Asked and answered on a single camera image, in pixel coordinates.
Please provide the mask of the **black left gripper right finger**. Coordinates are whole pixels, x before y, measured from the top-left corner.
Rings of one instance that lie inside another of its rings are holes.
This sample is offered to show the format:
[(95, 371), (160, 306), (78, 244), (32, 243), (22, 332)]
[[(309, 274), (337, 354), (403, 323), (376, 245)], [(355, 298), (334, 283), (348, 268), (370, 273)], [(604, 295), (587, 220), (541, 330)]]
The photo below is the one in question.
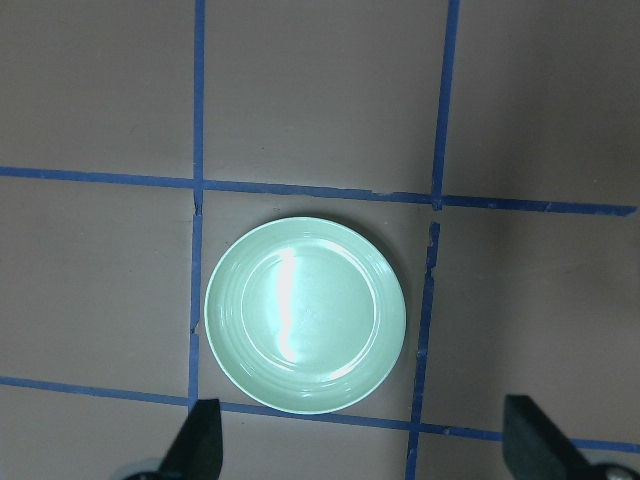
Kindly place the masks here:
[(571, 441), (526, 395), (507, 395), (503, 405), (502, 455), (514, 479), (599, 479)]

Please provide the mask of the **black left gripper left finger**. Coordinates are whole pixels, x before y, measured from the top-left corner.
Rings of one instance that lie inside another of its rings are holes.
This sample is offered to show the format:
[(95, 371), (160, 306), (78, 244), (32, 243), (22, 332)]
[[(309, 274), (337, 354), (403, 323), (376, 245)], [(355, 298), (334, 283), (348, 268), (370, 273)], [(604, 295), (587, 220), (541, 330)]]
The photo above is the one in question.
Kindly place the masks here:
[(220, 402), (198, 400), (162, 460), (156, 478), (215, 480), (222, 464)]

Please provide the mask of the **green plate near left arm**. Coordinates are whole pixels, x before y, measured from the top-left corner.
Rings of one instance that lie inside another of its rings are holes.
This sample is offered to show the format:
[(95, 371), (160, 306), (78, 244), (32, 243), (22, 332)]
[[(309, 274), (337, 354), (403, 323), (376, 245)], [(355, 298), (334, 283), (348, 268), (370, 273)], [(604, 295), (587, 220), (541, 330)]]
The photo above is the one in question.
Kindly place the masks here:
[(210, 349), (259, 403), (325, 414), (374, 392), (406, 333), (401, 284), (358, 232), (314, 217), (258, 226), (222, 255), (204, 297)]

